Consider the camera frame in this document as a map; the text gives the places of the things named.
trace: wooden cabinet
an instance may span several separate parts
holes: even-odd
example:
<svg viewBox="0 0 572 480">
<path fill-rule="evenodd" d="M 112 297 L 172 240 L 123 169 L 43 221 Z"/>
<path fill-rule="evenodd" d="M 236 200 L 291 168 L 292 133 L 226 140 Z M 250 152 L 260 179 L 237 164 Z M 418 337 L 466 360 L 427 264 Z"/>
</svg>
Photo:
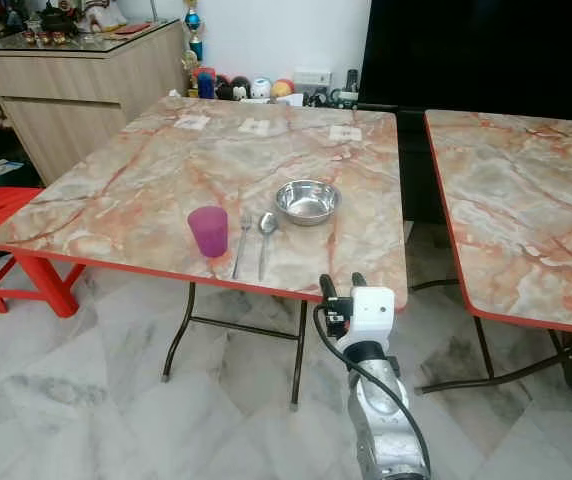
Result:
<svg viewBox="0 0 572 480">
<path fill-rule="evenodd" d="M 185 90 L 183 44 L 176 21 L 106 52 L 0 48 L 0 103 L 45 184 Z"/>
</svg>

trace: spoon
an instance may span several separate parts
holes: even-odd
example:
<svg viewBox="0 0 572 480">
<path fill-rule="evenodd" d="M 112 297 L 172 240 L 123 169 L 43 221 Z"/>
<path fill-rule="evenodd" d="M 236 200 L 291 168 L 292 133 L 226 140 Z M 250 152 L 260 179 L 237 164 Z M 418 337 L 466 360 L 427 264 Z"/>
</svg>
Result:
<svg viewBox="0 0 572 480">
<path fill-rule="evenodd" d="M 259 255 L 259 280 L 264 279 L 266 269 L 266 249 L 268 248 L 268 237 L 277 230 L 277 217 L 272 212 L 264 213 L 259 219 L 259 231 L 264 236 L 262 241 L 262 251 Z"/>
</svg>

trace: black display screen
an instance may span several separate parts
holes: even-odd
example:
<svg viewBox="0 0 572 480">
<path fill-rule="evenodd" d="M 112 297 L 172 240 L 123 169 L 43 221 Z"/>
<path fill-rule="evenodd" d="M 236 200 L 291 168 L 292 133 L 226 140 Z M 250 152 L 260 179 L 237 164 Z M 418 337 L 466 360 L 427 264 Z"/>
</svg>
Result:
<svg viewBox="0 0 572 480">
<path fill-rule="evenodd" d="M 572 119 L 572 0 L 372 0 L 360 102 Z"/>
</svg>

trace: wall socket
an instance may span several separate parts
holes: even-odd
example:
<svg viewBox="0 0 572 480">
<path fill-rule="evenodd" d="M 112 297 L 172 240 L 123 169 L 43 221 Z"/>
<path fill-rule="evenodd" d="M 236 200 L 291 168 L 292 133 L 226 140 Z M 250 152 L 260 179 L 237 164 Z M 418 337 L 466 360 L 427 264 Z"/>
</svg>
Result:
<svg viewBox="0 0 572 480">
<path fill-rule="evenodd" d="M 297 85 L 310 85 L 315 87 L 330 87 L 331 72 L 326 69 L 297 68 L 293 75 L 293 82 Z"/>
</svg>

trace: purple plastic cup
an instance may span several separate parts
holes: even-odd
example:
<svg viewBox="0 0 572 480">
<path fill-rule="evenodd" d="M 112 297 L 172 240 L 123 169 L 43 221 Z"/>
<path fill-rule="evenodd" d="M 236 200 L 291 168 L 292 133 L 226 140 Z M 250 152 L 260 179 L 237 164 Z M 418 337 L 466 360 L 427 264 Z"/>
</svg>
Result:
<svg viewBox="0 0 572 480">
<path fill-rule="evenodd" d="M 228 214 L 220 207 L 200 207 L 188 215 L 197 246 L 206 257 L 219 257 L 228 248 Z"/>
</svg>

